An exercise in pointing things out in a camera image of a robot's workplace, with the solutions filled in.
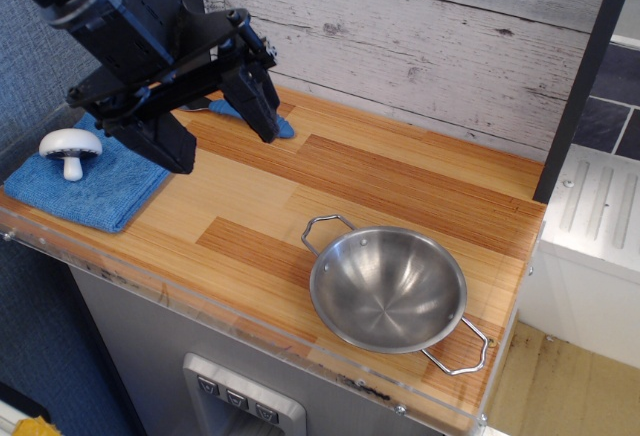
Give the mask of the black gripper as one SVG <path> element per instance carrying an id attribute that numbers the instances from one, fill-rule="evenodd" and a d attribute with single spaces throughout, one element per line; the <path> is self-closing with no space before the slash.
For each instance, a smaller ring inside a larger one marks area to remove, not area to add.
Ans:
<path id="1" fill-rule="evenodd" d="M 268 74 L 275 54 L 244 9 L 194 13 L 182 0 L 49 0 L 49 23 L 100 63 L 67 95 L 104 132 L 176 174 L 193 171 L 196 137 L 170 112 L 213 91 L 265 143 L 280 132 Z"/>

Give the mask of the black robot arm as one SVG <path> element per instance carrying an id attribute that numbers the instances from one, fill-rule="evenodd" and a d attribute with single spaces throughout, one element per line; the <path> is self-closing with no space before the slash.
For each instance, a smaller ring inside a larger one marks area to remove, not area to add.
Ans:
<path id="1" fill-rule="evenodd" d="M 178 174 L 192 171 L 196 139 L 174 110 L 211 92 L 258 134 L 280 132 L 269 76 L 275 52 L 243 8 L 199 13 L 184 0 L 32 0 L 99 62 L 67 102 L 107 136 Z"/>

